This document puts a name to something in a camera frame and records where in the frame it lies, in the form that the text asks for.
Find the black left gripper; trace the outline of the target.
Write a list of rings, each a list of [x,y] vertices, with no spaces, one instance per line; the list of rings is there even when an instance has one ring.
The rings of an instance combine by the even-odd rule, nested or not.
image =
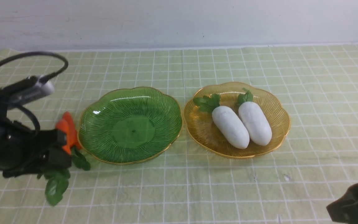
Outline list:
[[[11,169],[4,170],[4,178],[42,174],[48,170],[71,167],[71,154],[66,152],[67,135],[59,129],[40,131],[27,142],[24,159]]]

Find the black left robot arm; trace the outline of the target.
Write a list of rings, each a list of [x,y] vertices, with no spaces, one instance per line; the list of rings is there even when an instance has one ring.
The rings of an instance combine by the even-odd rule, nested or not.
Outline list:
[[[22,111],[33,122],[34,129],[10,120],[7,117],[10,108]],[[64,150],[66,144],[63,131],[41,129],[31,111],[0,93],[0,171],[4,178],[70,168],[71,155]]]

